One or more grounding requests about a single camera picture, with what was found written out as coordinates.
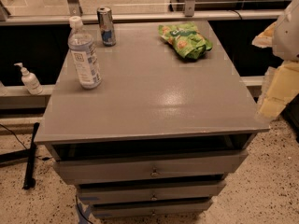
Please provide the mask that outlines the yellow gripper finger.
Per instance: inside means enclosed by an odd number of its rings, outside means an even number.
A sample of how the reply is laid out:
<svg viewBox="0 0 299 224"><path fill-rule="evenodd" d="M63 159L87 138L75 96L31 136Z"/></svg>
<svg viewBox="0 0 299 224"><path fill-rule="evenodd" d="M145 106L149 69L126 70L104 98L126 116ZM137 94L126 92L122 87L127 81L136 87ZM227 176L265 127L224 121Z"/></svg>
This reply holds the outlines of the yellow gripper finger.
<svg viewBox="0 0 299 224"><path fill-rule="evenodd" d="M256 35L251 44L258 48L271 48L276 22L270 24L263 32Z"/></svg>
<svg viewBox="0 0 299 224"><path fill-rule="evenodd" d="M264 75L257 114L275 119L299 94L299 62L284 61L278 68L269 67Z"/></svg>

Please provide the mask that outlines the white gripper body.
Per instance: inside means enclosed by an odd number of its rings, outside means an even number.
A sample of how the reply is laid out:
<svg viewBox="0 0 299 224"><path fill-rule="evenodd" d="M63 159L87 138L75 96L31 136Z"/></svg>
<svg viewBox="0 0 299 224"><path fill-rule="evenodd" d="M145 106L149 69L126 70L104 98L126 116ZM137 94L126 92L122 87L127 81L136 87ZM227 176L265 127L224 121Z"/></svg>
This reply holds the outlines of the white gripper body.
<svg viewBox="0 0 299 224"><path fill-rule="evenodd" d="M299 61L299 0L292 0L278 17L272 50L285 61Z"/></svg>

